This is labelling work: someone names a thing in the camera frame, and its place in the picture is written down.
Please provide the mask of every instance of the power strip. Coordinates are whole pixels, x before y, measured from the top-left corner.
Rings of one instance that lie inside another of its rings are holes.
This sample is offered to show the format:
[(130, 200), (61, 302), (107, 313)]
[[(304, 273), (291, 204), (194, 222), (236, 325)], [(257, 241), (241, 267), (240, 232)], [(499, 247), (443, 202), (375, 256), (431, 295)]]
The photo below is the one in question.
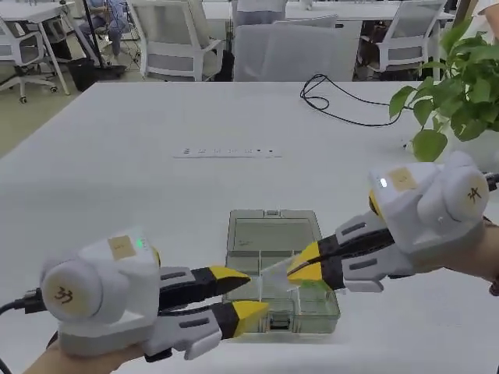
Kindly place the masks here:
[(174, 158), (276, 158), (281, 153), (275, 148), (184, 148)]

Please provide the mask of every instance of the person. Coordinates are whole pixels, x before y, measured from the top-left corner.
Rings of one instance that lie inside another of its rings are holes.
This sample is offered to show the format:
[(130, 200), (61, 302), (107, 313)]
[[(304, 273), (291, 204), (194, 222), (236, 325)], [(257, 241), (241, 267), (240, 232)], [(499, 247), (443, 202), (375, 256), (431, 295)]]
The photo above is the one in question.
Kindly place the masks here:
[[(491, 283), (490, 293), (499, 296), (499, 227), (484, 221), (485, 234), (474, 248), (464, 249), (417, 263), (418, 273), (448, 268), (459, 273), (481, 277)], [(65, 355), (57, 341), (39, 357), (24, 374), (110, 374), (124, 363), (143, 355), (140, 347), (132, 346), (92, 358)]]
[(478, 0), (472, 11), (472, 21), (463, 39), (475, 37), (482, 32), (482, 38), (489, 44), (499, 39), (499, 0)]
[[(90, 14), (92, 15), (92, 26), (94, 29), (107, 27), (112, 54), (115, 60), (118, 61), (122, 35), (128, 29), (126, 3), (123, 0), (90, 0), (88, 5)], [(93, 46), (94, 42), (92, 41), (92, 32), (89, 23), (82, 23), (80, 30), (88, 44)]]

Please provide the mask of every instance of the white tabletop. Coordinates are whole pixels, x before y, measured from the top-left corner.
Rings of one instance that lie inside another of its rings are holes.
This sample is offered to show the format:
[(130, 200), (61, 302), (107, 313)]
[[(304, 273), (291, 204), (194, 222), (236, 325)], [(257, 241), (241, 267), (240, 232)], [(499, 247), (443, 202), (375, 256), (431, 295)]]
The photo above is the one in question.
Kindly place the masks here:
[[(368, 21), (393, 19), (400, 2), (314, 2), (312, 10), (303, 10), (298, 2), (286, 5), (286, 18), (303, 19), (338, 15), (341, 21)], [(211, 20), (232, 18), (231, 3), (204, 2), (206, 17)], [(449, 13), (442, 13), (440, 19), (454, 19)]]
[(8, 22), (39, 23), (58, 16), (63, 6), (58, 2), (39, 2), (36, 5), (27, 2), (0, 2), (0, 16)]
[[(341, 83), (387, 102), (401, 83)], [(411, 161), (410, 113), (367, 129), (307, 107), (299, 83), (98, 83), (0, 160), (0, 302), (37, 286), (48, 253), (141, 224), (164, 265), (223, 264), (229, 212), (306, 209), (324, 235), (368, 208), (374, 165)], [(332, 86), (331, 112), (388, 120)], [(109, 111), (109, 99), (119, 102)], [(183, 147), (274, 147), (282, 158), (178, 160)], [(499, 218), (497, 197), (488, 215)], [(326, 344), (231, 344), (119, 372), (470, 374), (499, 364), (497, 299), (484, 281), (441, 270), (387, 280), (381, 294), (339, 295)], [(47, 314), (0, 318), (0, 356), (21, 372), (55, 329)]]

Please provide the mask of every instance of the handwritten number label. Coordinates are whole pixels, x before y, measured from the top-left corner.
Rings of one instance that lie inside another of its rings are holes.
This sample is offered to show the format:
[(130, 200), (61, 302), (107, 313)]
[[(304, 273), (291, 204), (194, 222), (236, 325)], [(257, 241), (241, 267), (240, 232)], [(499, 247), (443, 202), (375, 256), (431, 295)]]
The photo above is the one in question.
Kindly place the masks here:
[(59, 291), (55, 294), (54, 299), (59, 301), (61, 304), (68, 304), (73, 301), (73, 292), (67, 290), (64, 287), (59, 286)]

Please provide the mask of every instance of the floor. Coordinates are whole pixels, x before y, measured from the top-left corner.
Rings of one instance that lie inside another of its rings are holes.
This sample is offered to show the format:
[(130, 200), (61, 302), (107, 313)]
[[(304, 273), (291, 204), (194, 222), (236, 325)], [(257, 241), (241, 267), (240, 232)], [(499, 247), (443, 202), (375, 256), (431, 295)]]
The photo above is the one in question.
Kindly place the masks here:
[[(74, 37), (69, 37), (68, 44), (73, 58), (83, 55)], [(127, 73), (122, 80), (143, 80), (139, 67), (133, 63), (131, 57), (131, 55), (135, 54), (138, 46), (133, 41), (124, 41), (122, 45), (130, 51), (129, 54), (122, 54), (123, 57), (119, 61), (128, 67)], [(0, 82), (12, 74), (12, 67), (0, 67)], [(66, 96), (62, 92), (57, 78), (53, 79), (59, 85), (59, 90), (56, 93), (52, 93), (48, 88), (42, 86), (27, 86), (28, 102), (26, 104), (19, 102), (19, 87), (0, 92), (0, 157), (7, 154), (17, 144), (39, 129), (46, 121), (78, 97), (79, 92), (74, 87), (71, 76), (68, 72), (64, 72), (64, 76), (71, 92), (69, 96)]]

